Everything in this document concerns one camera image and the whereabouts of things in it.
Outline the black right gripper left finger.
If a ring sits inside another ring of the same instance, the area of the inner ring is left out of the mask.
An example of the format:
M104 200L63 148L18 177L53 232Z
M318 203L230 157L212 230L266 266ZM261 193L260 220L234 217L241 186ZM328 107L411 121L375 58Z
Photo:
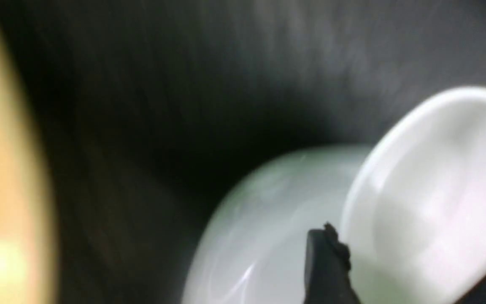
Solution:
M305 249L305 304L359 304L351 285L350 250L330 223L310 229Z

